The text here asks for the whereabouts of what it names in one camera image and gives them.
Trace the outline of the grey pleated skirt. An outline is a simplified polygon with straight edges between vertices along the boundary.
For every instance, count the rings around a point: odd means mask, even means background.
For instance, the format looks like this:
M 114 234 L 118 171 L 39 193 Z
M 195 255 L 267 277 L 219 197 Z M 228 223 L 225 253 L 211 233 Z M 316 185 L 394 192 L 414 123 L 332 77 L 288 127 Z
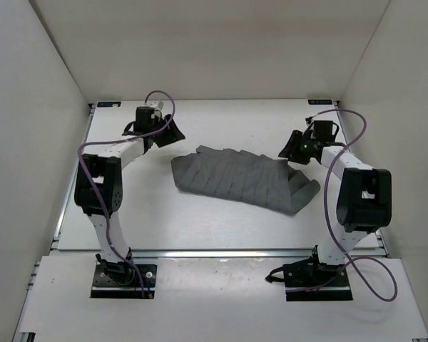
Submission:
M 231 200 L 294 215 L 320 191 L 320 183 L 266 155 L 197 147 L 174 157 L 171 169 L 181 192 Z

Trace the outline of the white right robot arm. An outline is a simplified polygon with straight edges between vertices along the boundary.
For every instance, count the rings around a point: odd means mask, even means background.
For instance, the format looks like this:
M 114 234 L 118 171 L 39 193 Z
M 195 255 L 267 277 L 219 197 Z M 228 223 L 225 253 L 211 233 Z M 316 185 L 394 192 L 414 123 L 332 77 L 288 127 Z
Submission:
M 312 118 L 306 122 L 305 131 L 292 132 L 280 156 L 302 165 L 316 160 L 327 168 L 328 177 L 340 180 L 337 221 L 328 224 L 329 237 L 307 259 L 282 268 L 287 286 L 309 291 L 336 279 L 359 242 L 390 223 L 392 176 L 362 162 L 337 142 L 337 123 Z

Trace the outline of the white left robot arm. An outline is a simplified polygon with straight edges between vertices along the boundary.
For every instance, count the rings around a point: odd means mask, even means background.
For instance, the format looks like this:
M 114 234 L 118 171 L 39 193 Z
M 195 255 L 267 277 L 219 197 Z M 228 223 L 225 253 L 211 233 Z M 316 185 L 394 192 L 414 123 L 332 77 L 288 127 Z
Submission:
M 138 106 L 135 120 L 117 140 L 88 142 L 78 149 L 75 204 L 93 225 L 101 252 L 101 271 L 120 287 L 145 289 L 147 281 L 126 243 L 118 211 L 123 201 L 123 169 L 145 155 L 153 145 L 165 147 L 184 140 L 174 123 L 175 110 L 162 114 L 161 102 Z

